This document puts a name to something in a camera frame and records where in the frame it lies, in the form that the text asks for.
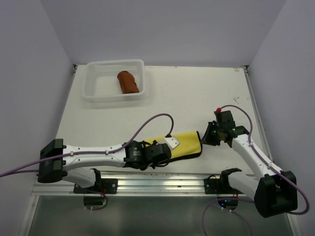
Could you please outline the brown towel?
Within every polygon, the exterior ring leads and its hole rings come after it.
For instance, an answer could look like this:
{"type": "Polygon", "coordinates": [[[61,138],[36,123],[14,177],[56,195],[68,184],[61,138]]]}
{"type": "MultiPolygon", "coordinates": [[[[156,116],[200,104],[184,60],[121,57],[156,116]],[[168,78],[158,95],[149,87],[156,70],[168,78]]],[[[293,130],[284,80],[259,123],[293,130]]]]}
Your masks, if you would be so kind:
{"type": "Polygon", "coordinates": [[[128,71],[121,71],[117,75],[123,94],[139,93],[135,78],[128,71]]]}

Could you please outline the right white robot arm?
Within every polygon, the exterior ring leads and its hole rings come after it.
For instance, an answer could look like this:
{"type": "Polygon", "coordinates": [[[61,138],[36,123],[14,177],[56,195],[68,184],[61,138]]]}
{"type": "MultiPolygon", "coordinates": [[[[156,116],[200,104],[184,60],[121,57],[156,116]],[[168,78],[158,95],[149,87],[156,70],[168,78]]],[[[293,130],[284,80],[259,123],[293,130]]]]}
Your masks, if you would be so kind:
{"type": "Polygon", "coordinates": [[[228,144],[249,166],[254,177],[239,168],[223,170],[219,178],[204,179],[205,193],[223,194],[239,191],[249,197],[264,218],[287,213],[298,207],[296,177],[275,165],[251,140],[244,126],[237,126],[230,111],[215,111],[216,120],[209,122],[202,143],[228,144]]]}

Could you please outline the white plastic basket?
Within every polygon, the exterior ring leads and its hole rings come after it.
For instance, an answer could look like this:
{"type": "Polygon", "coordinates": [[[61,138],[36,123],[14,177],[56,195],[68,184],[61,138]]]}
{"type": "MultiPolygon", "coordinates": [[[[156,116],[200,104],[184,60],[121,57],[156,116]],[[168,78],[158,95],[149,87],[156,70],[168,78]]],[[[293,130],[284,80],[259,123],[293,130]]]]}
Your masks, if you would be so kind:
{"type": "Polygon", "coordinates": [[[90,62],[82,79],[82,97],[88,102],[139,100],[145,93],[145,66],[140,59],[90,62]],[[126,71],[134,77],[137,93],[123,93],[118,74],[126,71]]]}

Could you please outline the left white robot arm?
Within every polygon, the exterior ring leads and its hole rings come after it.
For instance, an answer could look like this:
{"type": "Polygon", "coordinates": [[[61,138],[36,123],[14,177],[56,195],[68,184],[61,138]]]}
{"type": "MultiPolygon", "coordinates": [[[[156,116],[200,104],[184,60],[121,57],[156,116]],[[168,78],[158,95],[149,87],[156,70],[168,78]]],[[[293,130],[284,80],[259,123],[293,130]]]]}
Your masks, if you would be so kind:
{"type": "Polygon", "coordinates": [[[101,190],[102,180],[98,166],[145,170],[167,164],[171,151],[178,145],[175,137],[165,137],[152,144],[132,141],[111,147],[83,148],[64,145],[63,139],[54,139],[40,152],[38,182],[55,183],[61,180],[74,183],[91,193],[101,190]]]}

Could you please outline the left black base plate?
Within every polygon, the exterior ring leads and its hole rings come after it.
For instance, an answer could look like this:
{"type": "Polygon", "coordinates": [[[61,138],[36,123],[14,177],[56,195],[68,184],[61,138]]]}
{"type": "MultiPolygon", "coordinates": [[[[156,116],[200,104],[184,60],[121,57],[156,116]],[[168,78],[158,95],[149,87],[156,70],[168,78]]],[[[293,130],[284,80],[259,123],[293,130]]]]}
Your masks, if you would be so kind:
{"type": "Polygon", "coordinates": [[[75,194],[116,194],[118,189],[117,178],[102,178],[100,184],[89,188],[80,188],[78,185],[74,185],[73,193],[75,194]]]}

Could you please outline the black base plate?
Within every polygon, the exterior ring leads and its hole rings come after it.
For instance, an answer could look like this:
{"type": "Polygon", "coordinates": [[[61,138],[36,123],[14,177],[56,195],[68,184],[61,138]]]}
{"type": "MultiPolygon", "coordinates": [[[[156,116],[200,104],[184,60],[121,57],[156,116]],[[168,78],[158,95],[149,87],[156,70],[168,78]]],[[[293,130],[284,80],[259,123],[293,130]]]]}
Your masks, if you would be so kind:
{"type": "Polygon", "coordinates": [[[235,194],[236,190],[231,187],[224,187],[221,183],[220,177],[216,175],[210,175],[203,179],[205,194],[235,194]]]}
{"type": "Polygon", "coordinates": [[[102,178],[100,184],[89,188],[80,188],[78,185],[74,185],[73,193],[75,194],[116,194],[118,189],[117,178],[102,178]]]}

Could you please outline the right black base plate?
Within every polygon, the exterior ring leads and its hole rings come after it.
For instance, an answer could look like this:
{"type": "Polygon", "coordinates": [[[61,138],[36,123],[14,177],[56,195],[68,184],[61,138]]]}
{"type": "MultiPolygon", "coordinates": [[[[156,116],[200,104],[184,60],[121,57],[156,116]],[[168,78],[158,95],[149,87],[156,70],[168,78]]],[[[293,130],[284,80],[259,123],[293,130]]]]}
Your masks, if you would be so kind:
{"type": "Polygon", "coordinates": [[[216,175],[210,175],[203,179],[205,194],[235,194],[236,190],[231,187],[224,187],[221,183],[220,177],[216,175]]]}

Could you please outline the yellow towel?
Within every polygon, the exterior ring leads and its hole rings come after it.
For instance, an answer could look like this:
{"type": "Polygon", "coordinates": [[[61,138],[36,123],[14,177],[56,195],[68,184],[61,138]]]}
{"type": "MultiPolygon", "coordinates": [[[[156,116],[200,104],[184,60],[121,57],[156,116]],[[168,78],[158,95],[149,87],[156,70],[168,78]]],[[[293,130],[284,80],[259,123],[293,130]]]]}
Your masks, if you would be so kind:
{"type": "MultiPolygon", "coordinates": [[[[171,151],[172,157],[169,163],[193,159],[201,155],[202,144],[198,131],[179,133],[175,134],[174,136],[180,141],[180,145],[171,151]]],[[[163,138],[164,137],[161,136],[157,138],[146,139],[145,141],[152,144],[153,141],[156,140],[159,143],[163,138]]]]}

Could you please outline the aluminium mounting rail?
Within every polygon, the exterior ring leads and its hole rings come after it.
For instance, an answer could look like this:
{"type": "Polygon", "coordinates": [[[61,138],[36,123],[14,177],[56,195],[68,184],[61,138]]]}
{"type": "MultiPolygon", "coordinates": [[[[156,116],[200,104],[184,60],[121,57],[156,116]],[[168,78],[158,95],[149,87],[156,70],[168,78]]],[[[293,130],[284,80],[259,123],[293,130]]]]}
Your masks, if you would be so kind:
{"type": "MultiPolygon", "coordinates": [[[[101,172],[105,179],[117,179],[116,194],[107,196],[136,197],[201,197],[205,194],[204,181],[212,174],[170,174],[137,172],[101,172]]],[[[66,181],[57,183],[38,183],[35,181],[32,195],[37,196],[75,196],[74,184],[66,181]]]]}

